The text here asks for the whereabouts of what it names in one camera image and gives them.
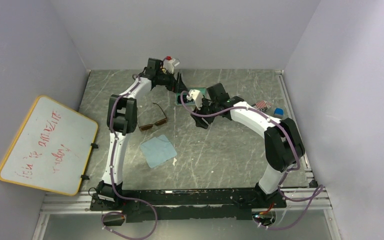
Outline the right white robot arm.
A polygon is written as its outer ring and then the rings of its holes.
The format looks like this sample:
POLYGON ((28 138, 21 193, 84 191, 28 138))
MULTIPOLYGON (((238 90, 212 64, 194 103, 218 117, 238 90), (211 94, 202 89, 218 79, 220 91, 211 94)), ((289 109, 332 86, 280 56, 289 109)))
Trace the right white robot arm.
POLYGON ((185 97, 193 101, 191 113, 197 127, 207 129, 216 116, 240 123, 263 138, 267 167, 257 186, 255 202, 268 207, 274 201, 287 172, 299 169, 305 147, 295 121, 269 116, 239 96, 229 96, 221 83, 207 88, 208 97, 200 90, 190 90, 185 97))

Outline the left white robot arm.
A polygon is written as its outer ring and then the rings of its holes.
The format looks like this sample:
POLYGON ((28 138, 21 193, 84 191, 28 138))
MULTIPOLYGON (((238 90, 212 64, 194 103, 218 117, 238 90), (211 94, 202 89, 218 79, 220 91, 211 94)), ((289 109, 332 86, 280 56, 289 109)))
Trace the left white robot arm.
POLYGON ((164 86, 173 93, 187 90, 182 75, 175 73, 179 64, 180 61, 171 56, 149 58, 142 72, 132 76, 133 84, 124 92, 109 98, 106 120, 110 131, 107 166, 95 195, 110 210, 119 209, 123 203, 123 166, 129 139, 137 128, 137 100, 156 86, 164 86))

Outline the brown tinted sunglasses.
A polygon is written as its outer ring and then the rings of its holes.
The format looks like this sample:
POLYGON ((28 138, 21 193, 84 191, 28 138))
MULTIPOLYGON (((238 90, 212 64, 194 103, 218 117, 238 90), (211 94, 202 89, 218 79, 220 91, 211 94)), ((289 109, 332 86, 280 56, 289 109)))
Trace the brown tinted sunglasses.
POLYGON ((142 109, 138 115, 138 129, 141 132, 164 125, 168 122, 165 110, 156 102, 146 109, 142 109))

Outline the pink yellow marker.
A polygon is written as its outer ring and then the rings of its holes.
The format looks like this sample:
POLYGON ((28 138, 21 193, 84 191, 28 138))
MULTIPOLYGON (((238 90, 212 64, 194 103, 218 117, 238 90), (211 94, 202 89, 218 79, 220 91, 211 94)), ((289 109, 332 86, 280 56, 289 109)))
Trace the pink yellow marker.
POLYGON ((148 72, 155 72, 155 69, 153 69, 153 68, 146 68, 145 72, 146 73, 148 73, 148 72))

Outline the left blue cleaning cloth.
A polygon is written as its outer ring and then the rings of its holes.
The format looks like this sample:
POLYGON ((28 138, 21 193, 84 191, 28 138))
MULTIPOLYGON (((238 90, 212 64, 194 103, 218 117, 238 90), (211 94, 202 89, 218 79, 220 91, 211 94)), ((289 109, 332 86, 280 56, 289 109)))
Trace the left blue cleaning cloth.
POLYGON ((173 144, 164 134, 142 143, 140 149, 150 168, 155 168, 177 156, 173 144))

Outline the blue whiteboard eraser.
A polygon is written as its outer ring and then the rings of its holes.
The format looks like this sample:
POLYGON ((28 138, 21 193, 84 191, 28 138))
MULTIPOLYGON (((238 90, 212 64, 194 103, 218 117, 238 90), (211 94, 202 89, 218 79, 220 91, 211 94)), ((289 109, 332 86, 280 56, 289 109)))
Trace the blue whiteboard eraser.
POLYGON ((284 118, 284 110, 282 108, 275 108, 273 111, 273 116, 278 119, 284 118))

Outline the yellow framed whiteboard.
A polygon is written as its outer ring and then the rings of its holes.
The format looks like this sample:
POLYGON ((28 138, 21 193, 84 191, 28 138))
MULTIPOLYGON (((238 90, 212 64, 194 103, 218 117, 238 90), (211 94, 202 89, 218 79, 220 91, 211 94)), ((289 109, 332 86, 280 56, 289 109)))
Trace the yellow framed whiteboard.
POLYGON ((76 195, 98 129, 96 121, 46 95, 39 96, 0 165, 0 180, 76 195))

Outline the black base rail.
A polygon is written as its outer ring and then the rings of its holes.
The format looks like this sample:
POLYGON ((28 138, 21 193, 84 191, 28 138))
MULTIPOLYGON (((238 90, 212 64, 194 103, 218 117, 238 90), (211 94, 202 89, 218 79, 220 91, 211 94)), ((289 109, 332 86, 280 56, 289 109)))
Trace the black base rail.
POLYGON ((183 190, 122 190, 117 202, 92 195, 93 212, 120 211, 127 223, 158 220, 249 220, 269 208, 285 208, 280 193, 266 195, 257 187, 183 190))

